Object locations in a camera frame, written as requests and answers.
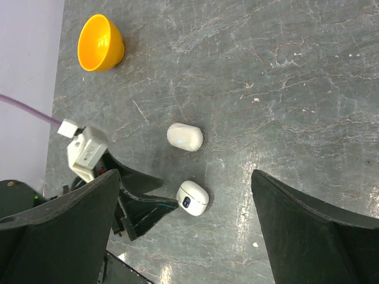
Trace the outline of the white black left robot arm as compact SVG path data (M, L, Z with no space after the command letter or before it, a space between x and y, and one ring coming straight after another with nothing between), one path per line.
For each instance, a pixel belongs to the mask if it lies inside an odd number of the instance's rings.
M131 241L146 234L166 214L176 210L178 201L148 195L161 188L163 180L131 169L116 160L109 151L94 170L96 177L108 170L118 170L121 177L118 201L111 229L113 234L126 233ZM47 202L43 195L16 180L1 181L1 218L34 208Z

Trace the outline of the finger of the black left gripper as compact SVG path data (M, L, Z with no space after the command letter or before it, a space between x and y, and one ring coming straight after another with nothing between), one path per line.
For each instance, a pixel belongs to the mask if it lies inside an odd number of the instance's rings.
M106 152L106 169L117 169L121 176L121 184L131 193L145 194L163 186L162 179L123 165L110 152Z
M179 207L176 199L144 194L136 196L138 213L137 224L134 227L137 229L138 237L146 234L166 214Z

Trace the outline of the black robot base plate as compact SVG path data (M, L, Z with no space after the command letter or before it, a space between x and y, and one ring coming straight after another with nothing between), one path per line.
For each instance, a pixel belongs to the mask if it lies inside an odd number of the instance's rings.
M151 280L144 277L108 250L104 255L97 283L153 284Z

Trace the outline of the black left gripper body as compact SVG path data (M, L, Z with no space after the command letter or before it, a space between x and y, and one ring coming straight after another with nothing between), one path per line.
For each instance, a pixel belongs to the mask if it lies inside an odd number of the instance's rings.
M103 175L108 170L118 170L121 182L118 193L117 205L114 219L111 226L113 233L122 235L127 233L130 240L137 238L137 196L133 191L133 186L139 177L139 172L122 165L110 152L105 152L95 165L92 173L94 178Z

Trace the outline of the white earbud charging case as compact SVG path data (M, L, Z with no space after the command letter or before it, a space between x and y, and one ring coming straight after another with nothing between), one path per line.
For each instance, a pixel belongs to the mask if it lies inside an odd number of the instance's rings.
M204 141L198 127L178 122L168 128L166 138L170 145L186 151L198 151Z

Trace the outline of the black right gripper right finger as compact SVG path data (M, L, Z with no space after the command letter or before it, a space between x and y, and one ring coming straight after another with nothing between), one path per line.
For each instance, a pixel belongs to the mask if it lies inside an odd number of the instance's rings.
M275 283L378 283L378 219L261 170L251 188Z

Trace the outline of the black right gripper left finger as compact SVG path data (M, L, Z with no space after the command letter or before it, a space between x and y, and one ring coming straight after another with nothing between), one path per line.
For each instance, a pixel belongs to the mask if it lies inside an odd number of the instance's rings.
M1 218L1 283L96 283L119 189L120 174L110 170Z

